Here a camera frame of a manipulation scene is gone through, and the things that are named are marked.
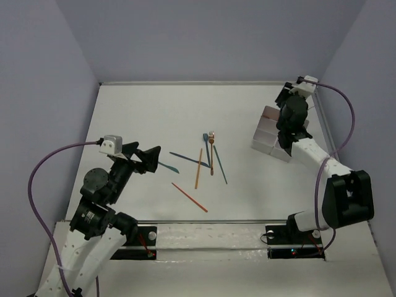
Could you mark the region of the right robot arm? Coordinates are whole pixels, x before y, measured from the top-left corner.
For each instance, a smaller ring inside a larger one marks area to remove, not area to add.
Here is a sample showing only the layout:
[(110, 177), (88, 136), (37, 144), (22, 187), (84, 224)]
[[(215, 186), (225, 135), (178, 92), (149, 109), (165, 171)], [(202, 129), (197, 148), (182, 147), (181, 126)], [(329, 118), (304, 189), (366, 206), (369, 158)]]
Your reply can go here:
[(275, 100), (279, 107), (278, 143), (293, 159), (316, 174), (314, 209), (291, 214), (285, 236), (298, 243), (308, 231), (336, 230), (369, 221), (374, 217), (371, 178), (364, 170), (341, 164), (334, 153), (327, 153), (307, 131), (307, 99), (320, 86), (317, 79), (299, 77), (287, 82)]

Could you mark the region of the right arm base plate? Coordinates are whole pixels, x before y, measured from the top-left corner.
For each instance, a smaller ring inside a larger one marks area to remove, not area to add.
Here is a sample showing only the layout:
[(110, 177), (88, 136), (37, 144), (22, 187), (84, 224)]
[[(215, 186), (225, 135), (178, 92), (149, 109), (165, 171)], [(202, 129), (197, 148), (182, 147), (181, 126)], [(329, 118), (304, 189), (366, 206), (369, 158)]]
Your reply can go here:
[(325, 259), (318, 230), (291, 235), (286, 225), (266, 225), (260, 240), (267, 245), (269, 259)]

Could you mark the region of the copper fork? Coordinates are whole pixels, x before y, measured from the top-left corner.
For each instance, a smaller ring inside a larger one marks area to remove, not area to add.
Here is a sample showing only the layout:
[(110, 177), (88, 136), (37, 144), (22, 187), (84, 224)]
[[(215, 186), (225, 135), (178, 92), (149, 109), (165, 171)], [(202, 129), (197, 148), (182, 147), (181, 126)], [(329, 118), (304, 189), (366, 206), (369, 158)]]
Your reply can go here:
[(209, 144), (210, 144), (210, 175), (213, 176), (214, 168), (213, 168), (213, 145), (215, 142), (215, 133), (213, 131), (209, 132)]

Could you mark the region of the yellow-orange chopstick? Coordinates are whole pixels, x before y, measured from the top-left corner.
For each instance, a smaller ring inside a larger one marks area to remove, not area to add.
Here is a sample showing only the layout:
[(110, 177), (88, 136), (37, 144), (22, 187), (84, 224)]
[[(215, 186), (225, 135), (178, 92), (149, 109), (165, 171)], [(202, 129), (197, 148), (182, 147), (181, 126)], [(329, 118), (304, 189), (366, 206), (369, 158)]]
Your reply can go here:
[(198, 159), (198, 165), (197, 165), (197, 172), (196, 172), (196, 180), (195, 180), (194, 189), (197, 189), (198, 186), (199, 186), (200, 167), (201, 167), (201, 164), (202, 164), (202, 153), (203, 153), (203, 148), (200, 148), (200, 154), (199, 154), (199, 159)]

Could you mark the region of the teal chopstick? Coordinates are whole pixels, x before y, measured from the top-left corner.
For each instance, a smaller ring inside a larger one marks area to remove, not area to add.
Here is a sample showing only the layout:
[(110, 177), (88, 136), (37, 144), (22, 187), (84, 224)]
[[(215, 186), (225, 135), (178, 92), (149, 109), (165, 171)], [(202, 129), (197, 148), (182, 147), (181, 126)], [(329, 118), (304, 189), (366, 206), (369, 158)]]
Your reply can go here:
[(228, 180), (227, 180), (227, 178), (226, 178), (226, 174), (225, 174), (225, 171), (224, 171), (224, 169), (223, 169), (223, 165), (222, 165), (220, 156), (219, 156), (219, 154), (218, 154), (217, 146), (216, 146), (216, 145), (213, 145), (213, 149), (214, 149), (214, 152), (215, 152), (215, 155), (216, 155), (216, 158), (217, 158), (218, 165), (219, 165), (220, 170), (221, 170), (221, 172), (222, 172), (222, 176), (223, 176), (223, 179), (224, 179), (224, 181), (225, 181), (225, 184), (228, 184)]

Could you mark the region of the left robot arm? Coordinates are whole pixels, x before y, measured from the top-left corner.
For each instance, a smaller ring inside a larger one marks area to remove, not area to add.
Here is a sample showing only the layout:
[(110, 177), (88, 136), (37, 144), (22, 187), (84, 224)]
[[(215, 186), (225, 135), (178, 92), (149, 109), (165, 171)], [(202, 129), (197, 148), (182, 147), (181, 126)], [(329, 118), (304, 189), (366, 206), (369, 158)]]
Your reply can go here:
[(93, 142), (112, 162), (110, 170), (94, 168), (86, 173), (80, 189), (81, 199), (69, 223), (62, 248), (40, 214), (33, 212), (47, 233), (56, 262), (35, 296), (84, 296), (98, 284), (98, 274), (124, 244), (137, 241), (148, 259), (155, 258), (147, 239), (139, 233), (138, 221), (111, 208), (134, 173), (154, 173), (161, 148), (146, 151), (138, 142), (124, 144), (120, 136), (104, 136)]

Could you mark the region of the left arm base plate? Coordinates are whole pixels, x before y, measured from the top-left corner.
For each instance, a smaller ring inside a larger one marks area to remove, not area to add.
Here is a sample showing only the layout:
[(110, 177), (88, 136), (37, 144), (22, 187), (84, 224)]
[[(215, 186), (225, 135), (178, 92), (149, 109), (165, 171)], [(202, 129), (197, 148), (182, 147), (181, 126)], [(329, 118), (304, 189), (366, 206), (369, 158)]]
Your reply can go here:
[(157, 226), (139, 226), (137, 234), (128, 239), (111, 257), (111, 260), (156, 260)]

